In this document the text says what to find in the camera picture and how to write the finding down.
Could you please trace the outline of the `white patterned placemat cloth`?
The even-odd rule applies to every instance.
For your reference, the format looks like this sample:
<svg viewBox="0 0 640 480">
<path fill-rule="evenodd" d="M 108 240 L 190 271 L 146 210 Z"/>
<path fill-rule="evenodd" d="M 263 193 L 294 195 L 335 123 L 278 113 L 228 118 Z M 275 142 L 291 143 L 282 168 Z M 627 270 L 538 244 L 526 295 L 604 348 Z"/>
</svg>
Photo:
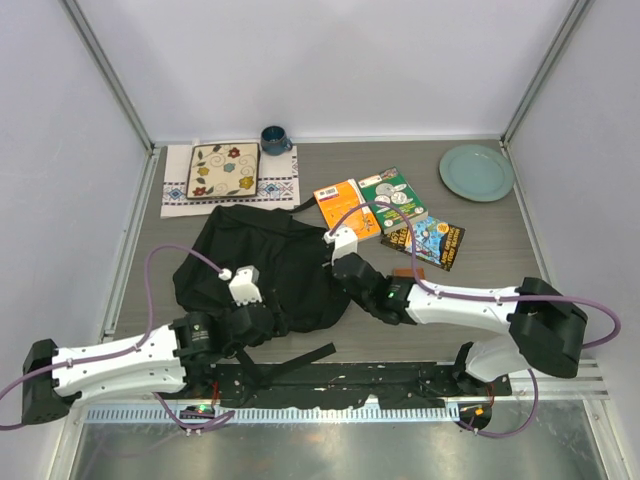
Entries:
<svg viewBox="0 0 640 480">
<path fill-rule="evenodd" d="M 187 198 L 187 174 L 192 145 L 167 147 L 164 180 L 162 183 L 162 218 L 208 215 L 217 206 L 248 205 L 273 210 L 293 209 L 302 203 L 299 186 L 298 151 L 279 156 L 262 155 L 257 176 L 255 196 L 235 199 Z"/>
</svg>

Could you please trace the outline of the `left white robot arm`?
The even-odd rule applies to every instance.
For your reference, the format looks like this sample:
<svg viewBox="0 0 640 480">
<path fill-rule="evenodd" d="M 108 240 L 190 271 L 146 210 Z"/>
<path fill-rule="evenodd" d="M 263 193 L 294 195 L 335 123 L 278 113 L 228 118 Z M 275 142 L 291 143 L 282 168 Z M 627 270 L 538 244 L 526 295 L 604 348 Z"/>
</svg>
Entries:
<svg viewBox="0 0 640 480">
<path fill-rule="evenodd" d="M 288 330 L 280 309 L 253 303 L 216 316 L 191 312 L 147 336 L 112 343 L 62 348 L 37 341 L 23 364 L 21 423 L 53 422 L 74 405 L 138 393 L 203 398 L 212 389 L 214 364 Z"/>
</svg>

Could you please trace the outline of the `green paperback book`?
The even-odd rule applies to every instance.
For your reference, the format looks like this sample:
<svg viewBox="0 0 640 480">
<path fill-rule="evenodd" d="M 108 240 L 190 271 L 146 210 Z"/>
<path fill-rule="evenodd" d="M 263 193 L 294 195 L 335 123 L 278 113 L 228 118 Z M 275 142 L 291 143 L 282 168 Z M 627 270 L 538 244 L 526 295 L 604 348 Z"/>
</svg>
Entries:
<svg viewBox="0 0 640 480">
<path fill-rule="evenodd" d="M 428 217 L 426 205 L 396 167 L 361 179 L 357 185 L 366 202 L 376 202 L 370 209 L 383 234 L 404 228 L 406 223 L 395 210 L 378 205 L 378 202 L 393 205 L 401 210 L 411 224 L 426 220 Z"/>
</svg>

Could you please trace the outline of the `brown leather wallet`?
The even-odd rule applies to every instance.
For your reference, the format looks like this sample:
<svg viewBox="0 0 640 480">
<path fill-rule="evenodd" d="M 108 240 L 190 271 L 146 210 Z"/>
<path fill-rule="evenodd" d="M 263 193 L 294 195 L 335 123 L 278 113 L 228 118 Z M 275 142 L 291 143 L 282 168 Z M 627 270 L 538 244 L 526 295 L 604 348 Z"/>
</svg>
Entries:
<svg viewBox="0 0 640 480">
<path fill-rule="evenodd" d="M 392 275 L 402 278 L 413 278 L 415 275 L 417 275 L 419 279 L 425 280 L 425 274 L 422 268 L 417 268 L 416 270 L 412 268 L 394 268 L 392 271 Z"/>
</svg>

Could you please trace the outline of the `orange paperback book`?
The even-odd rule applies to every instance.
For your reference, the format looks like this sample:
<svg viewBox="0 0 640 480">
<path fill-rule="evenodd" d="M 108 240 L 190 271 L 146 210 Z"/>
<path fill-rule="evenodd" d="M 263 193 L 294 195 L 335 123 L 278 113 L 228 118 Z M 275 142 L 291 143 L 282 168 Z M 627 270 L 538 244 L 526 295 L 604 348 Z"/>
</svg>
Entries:
<svg viewBox="0 0 640 480">
<path fill-rule="evenodd" d="M 354 179 L 329 185 L 314 191 L 314 198 L 320 208 L 327 226 L 332 229 L 352 208 L 365 202 Z M 381 235 L 380 226 L 369 207 L 363 207 L 352 213 L 342 226 L 351 228 L 360 240 Z"/>
</svg>

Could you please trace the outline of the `square floral ceramic plate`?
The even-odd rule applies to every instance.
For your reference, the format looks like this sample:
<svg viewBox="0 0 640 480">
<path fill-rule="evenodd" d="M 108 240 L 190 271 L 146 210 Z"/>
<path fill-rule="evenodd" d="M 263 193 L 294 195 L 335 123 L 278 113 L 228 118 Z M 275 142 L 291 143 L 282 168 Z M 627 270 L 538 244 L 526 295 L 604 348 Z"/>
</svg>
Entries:
<svg viewBox="0 0 640 480">
<path fill-rule="evenodd" d="M 190 200 L 252 197 L 261 151 L 257 143 L 210 143 L 192 148 L 186 183 Z"/>
</svg>

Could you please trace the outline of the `round teal plate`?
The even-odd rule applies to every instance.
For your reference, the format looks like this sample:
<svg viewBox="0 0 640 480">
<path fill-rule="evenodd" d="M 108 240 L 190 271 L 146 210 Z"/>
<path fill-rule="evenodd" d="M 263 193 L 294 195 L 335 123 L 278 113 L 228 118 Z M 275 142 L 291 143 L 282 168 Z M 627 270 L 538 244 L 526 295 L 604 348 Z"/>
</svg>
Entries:
<svg viewBox="0 0 640 480">
<path fill-rule="evenodd" d="M 479 203 L 504 198 L 515 183 L 514 169 L 506 157 L 478 144 L 447 151 L 439 162 L 439 175 L 451 192 Z"/>
</svg>

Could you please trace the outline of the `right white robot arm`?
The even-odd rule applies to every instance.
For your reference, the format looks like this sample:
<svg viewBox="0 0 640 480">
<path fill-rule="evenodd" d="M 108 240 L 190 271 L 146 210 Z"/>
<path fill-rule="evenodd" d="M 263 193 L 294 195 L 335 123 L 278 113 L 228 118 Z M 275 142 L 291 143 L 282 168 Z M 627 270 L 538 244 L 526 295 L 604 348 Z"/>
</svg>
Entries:
<svg viewBox="0 0 640 480">
<path fill-rule="evenodd" d="M 383 276 L 356 253 L 333 261 L 332 276 L 356 304 L 386 324 L 451 324 L 493 333 L 486 342 L 460 347 L 450 378 L 462 394 L 480 394 L 499 378 L 529 368 L 562 379 L 578 373 L 588 317 L 540 279 L 445 294 L 425 280 Z"/>
</svg>

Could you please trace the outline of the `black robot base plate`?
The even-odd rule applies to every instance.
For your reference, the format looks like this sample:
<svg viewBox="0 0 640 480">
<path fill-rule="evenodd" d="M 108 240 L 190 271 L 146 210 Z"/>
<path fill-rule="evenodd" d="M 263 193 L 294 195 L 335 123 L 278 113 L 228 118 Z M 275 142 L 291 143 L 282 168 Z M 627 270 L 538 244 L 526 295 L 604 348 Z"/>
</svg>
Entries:
<svg viewBox="0 0 640 480">
<path fill-rule="evenodd" d="M 507 397 L 510 380 L 501 376 L 486 386 L 463 388 L 453 367 L 434 362 L 313 363 L 256 385 L 238 364 L 213 369 L 209 379 L 165 400 L 216 399 L 226 408 L 343 410 L 361 408 L 375 397 L 384 409 L 441 407 L 446 398 Z"/>
</svg>

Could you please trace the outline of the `blue ceramic mug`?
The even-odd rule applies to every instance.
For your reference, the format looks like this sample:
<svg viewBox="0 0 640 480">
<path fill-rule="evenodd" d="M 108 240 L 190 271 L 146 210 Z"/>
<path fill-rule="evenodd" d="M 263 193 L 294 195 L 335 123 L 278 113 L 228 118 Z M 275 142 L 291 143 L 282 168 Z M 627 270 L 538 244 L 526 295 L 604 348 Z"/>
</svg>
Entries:
<svg viewBox="0 0 640 480">
<path fill-rule="evenodd" d="M 262 150 L 271 156 L 279 156 L 290 152 L 293 143 L 288 137 L 286 130 L 280 126 L 269 126 L 262 130 L 260 136 Z"/>
</svg>

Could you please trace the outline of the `black comic cover book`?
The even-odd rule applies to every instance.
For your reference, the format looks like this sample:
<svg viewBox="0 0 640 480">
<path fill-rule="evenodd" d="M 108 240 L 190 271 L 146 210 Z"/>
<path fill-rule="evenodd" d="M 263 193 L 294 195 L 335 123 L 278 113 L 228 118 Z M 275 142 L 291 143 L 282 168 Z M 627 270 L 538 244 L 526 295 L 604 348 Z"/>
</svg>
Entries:
<svg viewBox="0 0 640 480">
<path fill-rule="evenodd" d="M 466 230 L 452 223 L 428 216 L 413 226 L 416 240 L 416 258 L 450 271 L 464 239 Z M 410 255 L 411 239 L 407 228 L 383 235 L 381 244 Z"/>
</svg>

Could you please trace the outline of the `black fabric backpack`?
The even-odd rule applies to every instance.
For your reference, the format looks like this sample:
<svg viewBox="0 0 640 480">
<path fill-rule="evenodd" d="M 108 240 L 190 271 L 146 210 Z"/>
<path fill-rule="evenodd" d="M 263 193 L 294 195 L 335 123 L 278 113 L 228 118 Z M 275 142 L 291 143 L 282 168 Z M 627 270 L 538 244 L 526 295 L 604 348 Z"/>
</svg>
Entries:
<svg viewBox="0 0 640 480">
<path fill-rule="evenodd" d="M 186 314 L 216 316 L 240 307 L 217 271 L 254 266 L 261 303 L 287 316 L 288 334 L 328 329 L 342 317 L 350 299 L 332 278 L 324 233 L 295 220 L 287 210 L 217 207 L 193 246 L 197 254 L 188 256 L 173 275 L 176 301 Z"/>
</svg>

